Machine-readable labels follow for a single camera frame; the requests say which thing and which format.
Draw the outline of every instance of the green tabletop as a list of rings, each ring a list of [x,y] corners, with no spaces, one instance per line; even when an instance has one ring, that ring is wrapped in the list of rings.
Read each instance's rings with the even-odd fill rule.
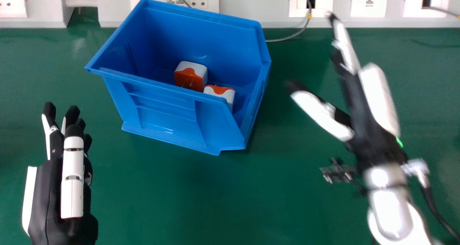
[[[59,120],[76,104],[94,139],[92,212],[97,245],[369,245],[368,203],[354,186],[329,185],[319,167],[354,159],[290,100],[297,78],[344,109],[329,61],[332,29],[307,29],[270,43],[273,64],[248,148],[219,157],[122,132],[99,76],[84,70],[114,29],[94,12],[68,29],[0,30],[0,244],[29,244],[21,226],[28,165],[46,159],[40,114],[52,101]],[[267,38],[296,29],[266,30]],[[460,229],[460,29],[350,29],[363,64],[387,74],[411,158],[423,157],[440,212]],[[416,204],[430,232],[450,235]]]

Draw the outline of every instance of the blue plastic bin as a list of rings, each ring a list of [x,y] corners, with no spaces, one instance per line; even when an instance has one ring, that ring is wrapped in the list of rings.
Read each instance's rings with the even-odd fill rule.
[[[206,65],[224,98],[174,85],[180,61]],[[85,67],[102,76],[126,132],[219,155],[245,149],[271,65],[257,21],[141,0]]]

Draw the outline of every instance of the robotic arm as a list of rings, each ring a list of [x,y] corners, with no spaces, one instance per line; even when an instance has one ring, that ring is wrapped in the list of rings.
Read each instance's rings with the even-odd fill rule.
[[[92,139],[84,135],[86,124],[79,113],[71,106],[59,131],[56,107],[47,102],[43,108],[47,160],[28,167],[22,213],[24,231],[34,245],[94,245],[97,240],[89,188]]]
[[[329,14],[334,29],[335,48],[331,60],[340,76],[345,103],[350,115],[325,102],[297,81],[287,87],[291,98],[317,124],[344,142],[357,160],[357,168],[332,160],[322,168],[330,182],[352,182],[367,195],[370,209],[368,225],[382,245],[432,245],[423,217],[415,207],[407,176],[417,176],[432,212],[439,216],[429,189],[429,169],[423,160],[408,161],[399,144],[400,128],[385,74],[375,64],[361,67],[343,23]],[[353,177],[361,174],[366,188]],[[457,233],[442,224],[460,240]]]

